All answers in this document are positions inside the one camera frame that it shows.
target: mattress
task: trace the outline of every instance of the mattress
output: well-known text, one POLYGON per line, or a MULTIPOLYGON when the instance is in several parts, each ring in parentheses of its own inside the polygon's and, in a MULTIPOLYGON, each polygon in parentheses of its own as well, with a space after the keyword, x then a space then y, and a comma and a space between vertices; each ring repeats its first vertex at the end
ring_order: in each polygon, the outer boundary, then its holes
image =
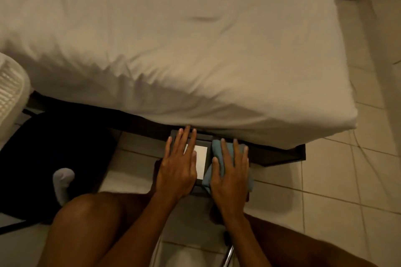
POLYGON ((355 128, 334 0, 0 0, 39 93, 288 149, 355 128))

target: teal towel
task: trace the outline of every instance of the teal towel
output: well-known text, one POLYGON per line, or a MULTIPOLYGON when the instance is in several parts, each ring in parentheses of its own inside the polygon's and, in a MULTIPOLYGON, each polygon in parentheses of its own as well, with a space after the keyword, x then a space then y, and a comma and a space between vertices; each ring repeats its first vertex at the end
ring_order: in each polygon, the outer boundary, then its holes
MULTIPOLYGON (((231 156, 231 159, 234 164, 233 143, 227 143, 227 147, 228 147, 228 152, 230 152, 230 156, 231 156)), ((241 153, 244 152, 244 148, 245 148, 244 144, 239 145, 239 152, 241 152, 241 153)), ((212 150, 213 150, 213 155, 218 158, 218 163, 220 164, 220 177, 223 177, 225 168, 224 168, 224 161, 223 161, 223 153, 221 151, 221 143, 219 140, 212 141, 212 150)), ((202 185, 209 192, 209 194, 211 194, 211 191, 210 191, 210 178, 211 177, 212 177, 212 165, 210 165, 209 168, 207 169, 207 171, 203 177, 203 181, 202 181, 202 185)), ((252 191, 252 189, 253 189, 253 178, 251 176, 251 172, 249 172, 249 174, 248 174, 248 189, 249 189, 249 191, 252 191)))

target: tiled floor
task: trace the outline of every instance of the tiled floor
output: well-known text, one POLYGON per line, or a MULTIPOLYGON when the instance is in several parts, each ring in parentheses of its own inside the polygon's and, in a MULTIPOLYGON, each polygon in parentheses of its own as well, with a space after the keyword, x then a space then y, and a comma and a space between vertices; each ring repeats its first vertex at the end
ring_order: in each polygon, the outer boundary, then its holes
MULTIPOLYGON (((358 128, 307 144, 305 162, 271 168, 252 165, 256 182, 245 210, 379 266, 400 266, 400 159, 357 5, 352 1, 337 5, 358 128)), ((147 192, 164 143, 123 132, 118 147, 101 190, 147 192)), ((224 228, 208 220, 211 205, 211 200, 192 196, 178 204, 155 250, 153 266, 219 266, 226 250, 224 228)), ((10 220, 0 218, 0 222, 10 220)), ((36 226, 1 236, 0 265, 34 266, 46 231, 36 226)))

